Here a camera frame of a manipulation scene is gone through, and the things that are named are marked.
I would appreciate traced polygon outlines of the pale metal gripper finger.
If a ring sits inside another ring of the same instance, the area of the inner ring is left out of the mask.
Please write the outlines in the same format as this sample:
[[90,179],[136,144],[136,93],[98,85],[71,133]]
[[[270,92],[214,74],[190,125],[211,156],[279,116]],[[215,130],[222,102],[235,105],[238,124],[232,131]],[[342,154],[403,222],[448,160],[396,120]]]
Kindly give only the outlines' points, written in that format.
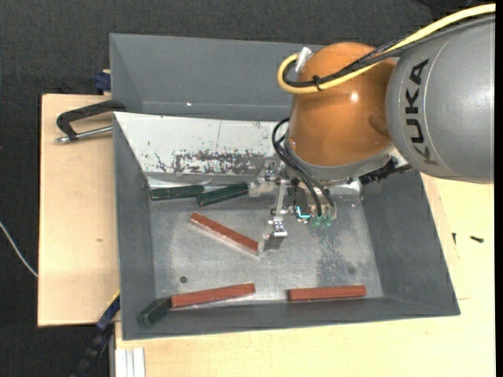
[[279,162],[265,162],[258,176],[248,183],[248,195],[256,198],[270,194],[277,186],[276,179],[280,168]]
[[282,218],[269,220],[259,237],[259,255],[267,255],[281,248],[288,237]]

